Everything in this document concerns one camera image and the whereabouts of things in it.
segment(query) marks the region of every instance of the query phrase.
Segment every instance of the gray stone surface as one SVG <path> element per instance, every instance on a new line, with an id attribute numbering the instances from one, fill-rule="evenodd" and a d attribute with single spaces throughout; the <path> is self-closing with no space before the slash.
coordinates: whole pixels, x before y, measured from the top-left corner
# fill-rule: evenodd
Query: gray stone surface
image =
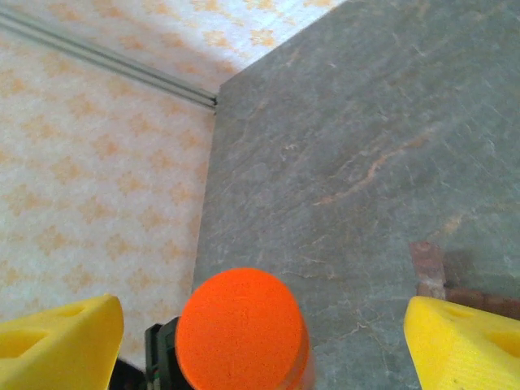
<path id="1" fill-rule="evenodd" d="M 223 87 L 195 286 L 232 267 L 301 303 L 318 390 L 419 388 L 408 243 L 520 296 L 520 2 L 347 2 Z"/>

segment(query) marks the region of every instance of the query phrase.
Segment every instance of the yellow foam block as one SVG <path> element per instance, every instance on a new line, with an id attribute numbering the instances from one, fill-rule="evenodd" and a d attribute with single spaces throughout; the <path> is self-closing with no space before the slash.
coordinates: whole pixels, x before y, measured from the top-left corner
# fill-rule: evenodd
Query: yellow foam block
<path id="1" fill-rule="evenodd" d="M 0 389 L 106 390 L 122 337 L 110 295 L 0 323 Z"/>
<path id="2" fill-rule="evenodd" d="M 405 338 L 423 390 L 520 389 L 520 321 L 414 297 Z"/>

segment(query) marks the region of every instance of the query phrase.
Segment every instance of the metal rail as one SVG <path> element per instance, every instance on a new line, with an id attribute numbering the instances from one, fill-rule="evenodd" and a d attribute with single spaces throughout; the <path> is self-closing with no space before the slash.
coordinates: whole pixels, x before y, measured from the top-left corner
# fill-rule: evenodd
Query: metal rail
<path id="1" fill-rule="evenodd" d="M 78 59 L 83 59 L 121 76 L 138 80 L 211 110 L 215 110 L 217 105 L 215 93 L 190 85 L 103 46 L 89 43 L 69 32 L 60 31 L 6 6 L 0 6 L 0 28 L 5 28 Z"/>

